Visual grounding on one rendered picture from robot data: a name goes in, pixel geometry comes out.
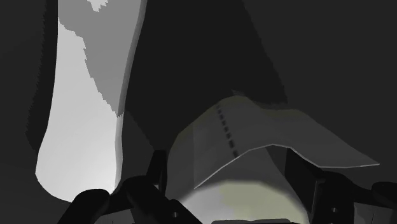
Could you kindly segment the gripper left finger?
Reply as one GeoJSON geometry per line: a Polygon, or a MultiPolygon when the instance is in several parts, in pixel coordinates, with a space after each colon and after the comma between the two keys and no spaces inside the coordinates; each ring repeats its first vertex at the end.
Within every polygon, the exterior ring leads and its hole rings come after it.
{"type": "Polygon", "coordinates": [[[167,154],[157,150],[145,175],[126,179],[113,194],[103,189],[79,193],[57,224],[95,224],[124,210],[132,213],[134,224],[202,224],[182,203],[165,196],[166,187],[167,154]]]}

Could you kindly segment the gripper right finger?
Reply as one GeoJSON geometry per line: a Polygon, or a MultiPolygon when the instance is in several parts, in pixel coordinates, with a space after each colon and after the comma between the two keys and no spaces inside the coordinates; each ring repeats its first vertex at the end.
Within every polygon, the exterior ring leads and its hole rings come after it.
{"type": "Polygon", "coordinates": [[[397,183],[380,181],[365,189],[291,149],[284,177],[306,208],[310,224],[397,224],[397,183]]]}

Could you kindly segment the white tall rounded object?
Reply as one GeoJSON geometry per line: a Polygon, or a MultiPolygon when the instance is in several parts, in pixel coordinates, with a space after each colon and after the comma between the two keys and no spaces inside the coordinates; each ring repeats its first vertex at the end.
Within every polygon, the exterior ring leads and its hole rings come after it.
{"type": "Polygon", "coordinates": [[[70,202],[120,184],[125,100],[147,0],[55,2],[55,81],[36,177],[70,202]]]}

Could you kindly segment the grey olive curved object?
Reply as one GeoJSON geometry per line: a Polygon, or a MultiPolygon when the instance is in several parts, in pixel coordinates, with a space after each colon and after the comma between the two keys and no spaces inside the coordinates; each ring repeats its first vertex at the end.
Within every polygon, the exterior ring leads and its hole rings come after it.
{"type": "Polygon", "coordinates": [[[165,194],[202,224],[310,224],[284,177],[288,149],[324,171],[343,175],[377,166],[299,110],[265,109],[233,96],[178,134],[168,157],[165,194]]]}

